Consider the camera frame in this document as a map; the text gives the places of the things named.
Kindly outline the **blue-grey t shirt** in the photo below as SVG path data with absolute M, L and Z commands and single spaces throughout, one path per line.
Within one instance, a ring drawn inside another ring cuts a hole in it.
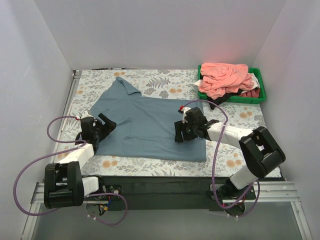
M 171 161 L 206 161 L 206 141 L 196 138 L 175 142 L 174 123 L 182 120 L 178 112 L 186 101 L 142 96 L 141 92 L 117 77 L 89 113 L 104 114 L 116 128 L 101 141 L 101 156 L 150 158 Z

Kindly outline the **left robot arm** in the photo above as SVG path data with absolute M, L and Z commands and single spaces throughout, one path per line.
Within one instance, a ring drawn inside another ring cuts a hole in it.
M 44 205 L 47 209 L 80 206 L 91 195 L 95 200 L 106 196 L 106 187 L 98 176 L 82 176 L 82 167 L 95 156 L 100 142 L 115 130 L 117 124 L 100 113 L 97 118 L 85 111 L 81 131 L 73 141 L 75 149 L 44 171 Z

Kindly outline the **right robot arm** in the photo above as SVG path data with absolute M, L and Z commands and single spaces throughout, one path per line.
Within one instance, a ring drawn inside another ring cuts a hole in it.
M 183 118 L 174 124 L 175 142 L 201 138 L 231 145 L 242 151 L 245 166 L 212 192 L 218 198 L 239 198 L 251 183 L 263 179 L 286 160 L 283 150 L 263 126 L 244 129 L 214 119 L 207 120 L 198 107 L 181 106 L 179 113 Z

